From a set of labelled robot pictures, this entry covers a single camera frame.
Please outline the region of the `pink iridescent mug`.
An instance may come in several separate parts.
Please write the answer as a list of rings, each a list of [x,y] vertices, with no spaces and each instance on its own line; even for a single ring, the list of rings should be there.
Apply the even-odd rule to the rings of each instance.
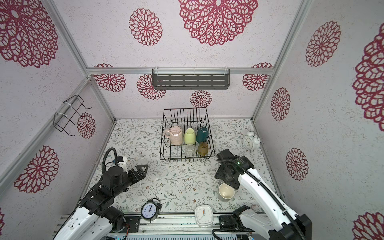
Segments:
[[[171,145],[179,146],[183,144],[183,130],[179,126],[171,127],[170,129],[166,129],[163,135],[170,139]]]

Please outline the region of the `light green mug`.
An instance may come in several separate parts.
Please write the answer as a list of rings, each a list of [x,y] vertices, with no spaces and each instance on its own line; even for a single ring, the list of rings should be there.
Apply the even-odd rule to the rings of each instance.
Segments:
[[[184,140],[186,145],[194,145],[196,142],[196,133],[193,128],[188,128],[185,131]]]

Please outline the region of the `amber glass cup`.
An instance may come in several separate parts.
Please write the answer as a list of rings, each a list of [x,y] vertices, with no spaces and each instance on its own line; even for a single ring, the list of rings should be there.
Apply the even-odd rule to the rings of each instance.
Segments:
[[[209,152],[209,147],[206,142],[201,142],[198,146],[198,154],[200,156],[206,156]]]

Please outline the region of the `dark green mug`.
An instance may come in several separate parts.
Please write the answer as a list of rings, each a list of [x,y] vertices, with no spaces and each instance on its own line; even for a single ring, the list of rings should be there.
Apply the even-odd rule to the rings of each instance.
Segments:
[[[206,142],[209,138],[209,129],[207,127],[200,127],[196,136],[196,141],[200,144]]]

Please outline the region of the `grey cream mug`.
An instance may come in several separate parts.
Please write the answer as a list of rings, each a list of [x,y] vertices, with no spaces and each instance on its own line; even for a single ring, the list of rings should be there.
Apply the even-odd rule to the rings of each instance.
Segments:
[[[218,192],[220,200],[224,202],[230,201],[235,195],[235,189],[225,183],[220,184]]]

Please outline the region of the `clear drinking glass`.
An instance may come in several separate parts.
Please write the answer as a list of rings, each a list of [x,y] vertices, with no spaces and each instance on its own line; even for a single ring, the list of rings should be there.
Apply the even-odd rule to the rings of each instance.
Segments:
[[[196,153],[196,147],[194,144],[187,144],[185,147],[186,158],[194,158]]]

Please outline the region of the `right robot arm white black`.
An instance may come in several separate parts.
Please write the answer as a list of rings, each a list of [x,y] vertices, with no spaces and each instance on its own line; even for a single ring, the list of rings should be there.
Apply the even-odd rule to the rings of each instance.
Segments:
[[[307,215],[298,215],[285,204],[263,181],[251,161],[246,157],[233,155],[225,149],[217,154],[220,164],[215,178],[238,190],[245,188],[264,210],[265,216],[255,213],[250,207],[242,206],[230,216],[221,216],[217,232],[255,234],[257,240],[310,240],[313,223]]]

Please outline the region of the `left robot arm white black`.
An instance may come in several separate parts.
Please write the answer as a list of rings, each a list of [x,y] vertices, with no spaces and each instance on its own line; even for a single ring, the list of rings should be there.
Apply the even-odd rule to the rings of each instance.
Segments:
[[[111,231],[125,227],[124,213],[112,206],[115,198],[130,186],[143,180],[148,165],[137,165],[125,171],[120,166],[110,167],[80,201],[66,223],[55,235],[55,240],[103,240]]]

